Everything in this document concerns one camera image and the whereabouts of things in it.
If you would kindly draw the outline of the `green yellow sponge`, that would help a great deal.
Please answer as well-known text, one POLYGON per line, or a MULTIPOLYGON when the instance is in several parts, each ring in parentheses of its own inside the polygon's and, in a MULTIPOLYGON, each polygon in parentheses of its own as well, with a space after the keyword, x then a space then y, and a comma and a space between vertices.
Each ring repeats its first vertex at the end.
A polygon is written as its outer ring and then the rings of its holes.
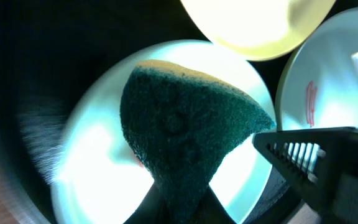
POLYGON ((124 138, 151 173, 170 223, 190 220, 227 154, 250 135, 276 126, 244 91, 164 60, 134 67, 120 118, 124 138))

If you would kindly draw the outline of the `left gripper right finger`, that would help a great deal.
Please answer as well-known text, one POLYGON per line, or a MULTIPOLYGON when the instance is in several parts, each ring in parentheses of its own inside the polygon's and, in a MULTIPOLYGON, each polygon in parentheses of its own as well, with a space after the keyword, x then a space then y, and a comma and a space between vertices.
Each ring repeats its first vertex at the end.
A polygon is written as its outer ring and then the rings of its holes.
POLYGON ((235 224, 210 186, 194 213, 194 224, 235 224))

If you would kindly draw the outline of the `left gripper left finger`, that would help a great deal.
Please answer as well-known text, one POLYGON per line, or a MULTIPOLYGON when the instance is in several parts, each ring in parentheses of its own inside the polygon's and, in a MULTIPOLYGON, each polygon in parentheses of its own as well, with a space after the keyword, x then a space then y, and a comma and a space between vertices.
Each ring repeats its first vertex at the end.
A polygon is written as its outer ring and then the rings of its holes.
POLYGON ((170 213, 155 184, 124 224, 169 224, 170 213))

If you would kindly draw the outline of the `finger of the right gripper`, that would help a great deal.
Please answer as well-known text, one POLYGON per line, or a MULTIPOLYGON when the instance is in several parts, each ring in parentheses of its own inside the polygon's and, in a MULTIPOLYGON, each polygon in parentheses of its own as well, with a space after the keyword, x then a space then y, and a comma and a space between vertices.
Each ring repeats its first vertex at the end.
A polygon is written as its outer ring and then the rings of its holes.
POLYGON ((358 223, 358 128, 259 133, 252 143, 321 223, 358 223))

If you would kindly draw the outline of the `yellow plate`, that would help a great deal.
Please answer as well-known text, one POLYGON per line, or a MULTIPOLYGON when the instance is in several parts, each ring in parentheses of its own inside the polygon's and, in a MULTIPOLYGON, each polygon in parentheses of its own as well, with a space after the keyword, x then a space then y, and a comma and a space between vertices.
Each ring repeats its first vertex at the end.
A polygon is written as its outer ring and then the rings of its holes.
POLYGON ((213 44, 247 60, 282 56, 304 42, 335 0, 181 0, 213 44))

